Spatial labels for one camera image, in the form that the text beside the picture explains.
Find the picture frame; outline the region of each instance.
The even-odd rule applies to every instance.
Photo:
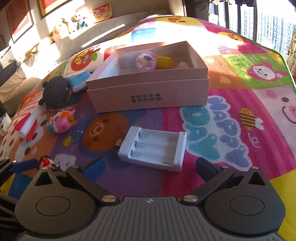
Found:
[[[15,43],[34,25],[29,0],[12,0],[6,6],[6,14],[12,41]]]
[[[38,0],[41,16],[45,17],[56,8],[70,1],[71,0]]]
[[[6,48],[3,34],[0,34],[0,51]]]

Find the play mat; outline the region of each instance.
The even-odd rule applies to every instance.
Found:
[[[120,37],[73,55],[50,73],[68,76],[93,72],[118,48],[152,42],[187,40],[209,68],[207,106],[132,110],[97,114],[86,92],[72,94],[74,125],[65,134],[49,135],[44,125],[55,113],[44,111],[33,140],[21,139],[14,124],[31,112],[42,96],[39,84],[22,101],[3,139],[0,156],[18,162],[47,154],[62,169],[84,165],[97,157],[94,180],[123,196],[177,196],[204,181],[196,173],[202,156],[219,166],[247,171],[260,167],[286,206],[279,234],[296,237],[296,96],[295,84],[283,58],[226,28],[187,17],[159,17],[142,21]],[[135,93],[139,101],[143,94]],[[150,101],[156,93],[149,93]],[[182,172],[168,172],[121,162],[116,142],[130,126],[164,131],[186,131]],[[1,191],[19,198],[37,169],[13,175]]]

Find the pink cardboard box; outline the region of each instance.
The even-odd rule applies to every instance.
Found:
[[[139,71],[136,58],[142,51],[174,60],[173,69]],[[188,68],[177,69],[180,61]],[[98,113],[164,107],[206,105],[208,68],[191,45],[152,43],[116,50],[86,81]]]

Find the yellow corn toy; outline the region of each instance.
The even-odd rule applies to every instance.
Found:
[[[174,61],[172,58],[167,56],[158,56],[157,59],[157,67],[162,69],[171,69],[174,66]]]

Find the pink flower cartoon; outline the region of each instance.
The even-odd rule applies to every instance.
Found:
[[[282,78],[287,75],[287,72],[282,70],[273,70],[271,63],[268,62],[261,62],[260,64],[252,65],[248,70],[247,73],[257,80],[264,80],[264,81],[277,81],[279,78]]]

